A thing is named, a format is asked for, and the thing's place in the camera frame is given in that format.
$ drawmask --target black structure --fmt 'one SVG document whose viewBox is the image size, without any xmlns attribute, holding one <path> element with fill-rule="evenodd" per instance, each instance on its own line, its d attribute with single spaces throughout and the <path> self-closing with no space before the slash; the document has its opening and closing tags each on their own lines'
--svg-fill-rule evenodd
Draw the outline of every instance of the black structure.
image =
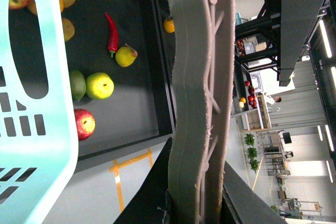
<svg viewBox="0 0 336 224">
<path fill-rule="evenodd" d="M 257 19 L 236 27 L 236 39 L 250 36 L 267 42 L 267 49 L 239 57 L 236 60 L 247 69 L 257 71 L 271 68 L 277 72 L 280 86 L 287 86 L 302 48 L 311 40 L 329 0 L 265 0 Z M 249 62 L 270 59 L 258 68 L 249 68 Z"/>
<path fill-rule="evenodd" d="M 114 224 L 168 224 L 171 202 L 167 173 L 171 146 L 172 140 L 168 140 L 140 190 Z M 223 224 L 286 223 L 228 163 L 225 164 L 221 218 Z"/>
</svg>

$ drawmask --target red apple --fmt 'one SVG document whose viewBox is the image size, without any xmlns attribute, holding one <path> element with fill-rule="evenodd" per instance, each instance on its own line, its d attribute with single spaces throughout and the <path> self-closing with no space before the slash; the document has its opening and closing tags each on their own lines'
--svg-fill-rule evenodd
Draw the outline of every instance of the red apple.
<svg viewBox="0 0 336 224">
<path fill-rule="evenodd" d="M 9 0 L 8 8 L 10 10 L 17 10 L 26 7 L 30 0 Z"/>
<path fill-rule="evenodd" d="M 93 115 L 83 109 L 75 109 L 75 120 L 77 127 L 78 140 L 83 141 L 93 134 L 96 121 Z"/>
</svg>

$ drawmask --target ceiling light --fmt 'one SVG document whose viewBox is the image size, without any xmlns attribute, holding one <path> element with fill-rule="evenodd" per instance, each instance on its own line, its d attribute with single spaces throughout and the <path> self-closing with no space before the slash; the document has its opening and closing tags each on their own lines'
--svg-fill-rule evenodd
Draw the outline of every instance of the ceiling light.
<svg viewBox="0 0 336 224">
<path fill-rule="evenodd" d="M 327 163 L 327 168 L 328 168 L 328 172 L 329 172 L 330 181 L 333 183 L 334 180 L 332 179 L 332 175 L 331 175 L 331 170 L 330 170 L 329 161 L 326 161 L 326 163 Z"/>
<path fill-rule="evenodd" d="M 329 126 L 326 125 L 325 130 L 327 132 L 328 142 L 329 142 L 329 145 L 330 145 L 330 149 L 333 152 L 334 151 L 334 145 L 332 144 L 332 139 L 331 139 L 331 135 L 330 135 L 330 131 L 329 131 Z"/>
<path fill-rule="evenodd" d="M 331 74 L 332 74 L 332 79 L 334 80 L 334 85 L 336 88 L 336 68 L 335 67 L 331 68 Z"/>
<path fill-rule="evenodd" d="M 320 140 L 323 141 L 322 132 L 321 132 L 321 127 L 318 125 L 318 126 L 317 126 L 317 129 L 319 130 Z"/>
<path fill-rule="evenodd" d="M 331 49 L 330 49 L 330 45 L 329 45 L 329 41 L 328 41 L 327 31 L 325 29 L 326 27 L 324 26 L 323 20 L 320 20 L 320 28 L 321 28 L 324 47 L 326 48 L 327 56 L 328 56 L 328 58 L 331 58 L 332 57 Z"/>
</svg>

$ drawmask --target potted plant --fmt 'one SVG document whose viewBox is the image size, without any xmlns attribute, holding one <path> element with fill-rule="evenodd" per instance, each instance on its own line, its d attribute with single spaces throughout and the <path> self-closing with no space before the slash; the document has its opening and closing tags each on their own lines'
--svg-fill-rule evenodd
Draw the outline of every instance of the potted plant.
<svg viewBox="0 0 336 224">
<path fill-rule="evenodd" d="M 277 206 L 274 204 L 271 206 L 271 208 L 278 214 L 279 213 L 279 210 L 277 208 Z"/>
<path fill-rule="evenodd" d="M 254 158 L 250 160 L 251 170 L 254 170 L 255 173 L 257 173 L 259 168 L 259 161 L 256 161 Z"/>
<path fill-rule="evenodd" d="M 248 146 L 254 146 L 254 135 L 251 133 L 245 134 L 245 144 Z"/>
<path fill-rule="evenodd" d="M 247 149 L 247 157 L 249 159 L 254 159 L 258 156 L 257 149 L 250 147 Z"/>
</svg>

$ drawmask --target chili pepper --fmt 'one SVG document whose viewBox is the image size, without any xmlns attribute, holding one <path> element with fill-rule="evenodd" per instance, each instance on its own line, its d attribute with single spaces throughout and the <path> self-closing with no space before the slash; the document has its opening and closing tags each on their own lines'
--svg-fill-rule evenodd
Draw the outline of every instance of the chili pepper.
<svg viewBox="0 0 336 224">
<path fill-rule="evenodd" d="M 113 57 L 113 54 L 118 50 L 119 35 L 117 26 L 115 25 L 111 16 L 108 13 L 105 13 L 105 16 L 110 25 L 110 39 L 107 49 L 110 51 L 111 57 Z"/>
</svg>

